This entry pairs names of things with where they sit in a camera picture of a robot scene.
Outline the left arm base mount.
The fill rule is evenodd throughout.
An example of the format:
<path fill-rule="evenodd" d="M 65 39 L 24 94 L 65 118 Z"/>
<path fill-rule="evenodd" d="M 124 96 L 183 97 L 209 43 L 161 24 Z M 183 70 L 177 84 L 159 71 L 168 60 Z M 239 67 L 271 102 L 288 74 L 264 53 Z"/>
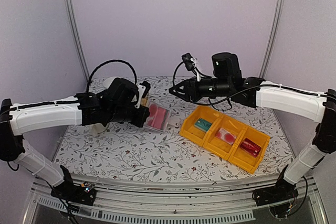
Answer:
<path fill-rule="evenodd" d="M 60 168 L 64 174 L 64 181 L 56 187 L 52 186 L 51 195 L 65 201 L 93 206 L 97 194 L 95 185 L 88 182 L 75 185 L 69 170 L 62 165 Z"/>

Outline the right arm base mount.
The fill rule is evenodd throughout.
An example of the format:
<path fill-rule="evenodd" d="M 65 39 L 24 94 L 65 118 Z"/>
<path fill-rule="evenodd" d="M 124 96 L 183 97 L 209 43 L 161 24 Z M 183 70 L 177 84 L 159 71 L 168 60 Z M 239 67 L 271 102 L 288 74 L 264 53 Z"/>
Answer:
<path fill-rule="evenodd" d="M 303 176 L 306 185 L 305 194 L 302 202 L 297 206 L 299 193 L 296 184 L 292 185 L 284 179 L 287 167 L 288 165 L 281 171 L 275 185 L 255 189 L 252 193 L 252 199 L 257 206 L 275 204 L 284 200 L 289 201 L 286 205 L 269 207 L 271 215 L 278 220 L 287 219 L 296 214 L 304 205 L 308 195 L 308 180 Z"/>

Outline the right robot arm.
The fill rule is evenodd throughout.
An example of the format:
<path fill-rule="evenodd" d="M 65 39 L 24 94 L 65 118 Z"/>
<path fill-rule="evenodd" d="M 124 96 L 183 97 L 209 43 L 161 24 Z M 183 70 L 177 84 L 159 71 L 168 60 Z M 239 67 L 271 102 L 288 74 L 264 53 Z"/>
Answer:
<path fill-rule="evenodd" d="M 186 102 L 199 105 L 202 98 L 232 100 L 250 108 L 268 108 L 299 115 L 316 122 L 316 133 L 278 177 L 278 185 L 271 190 L 276 201 L 284 200 L 309 170 L 317 166 L 327 154 L 335 152 L 335 90 L 313 92 L 275 84 L 263 78 L 243 78 L 236 54 L 221 52 L 212 56 L 213 76 L 202 74 L 191 54 L 181 62 L 194 77 L 172 83 L 170 94 Z"/>

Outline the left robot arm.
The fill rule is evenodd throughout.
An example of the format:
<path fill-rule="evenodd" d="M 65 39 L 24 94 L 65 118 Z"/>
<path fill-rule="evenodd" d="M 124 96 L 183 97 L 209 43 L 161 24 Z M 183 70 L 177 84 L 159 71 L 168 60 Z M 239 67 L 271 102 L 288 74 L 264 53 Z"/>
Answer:
<path fill-rule="evenodd" d="M 36 151 L 24 139 L 24 134 L 68 125 L 93 125 L 104 131 L 112 122 L 143 127 L 150 113 L 141 101 L 150 87 L 146 81 L 134 84 L 114 78 L 107 89 L 97 94 L 77 93 L 61 100 L 33 104 L 12 104 L 10 99 L 5 99 L 1 104 L 1 160 L 26 168 L 57 187 L 67 200 L 73 200 L 78 188 L 72 184 L 68 170 Z"/>

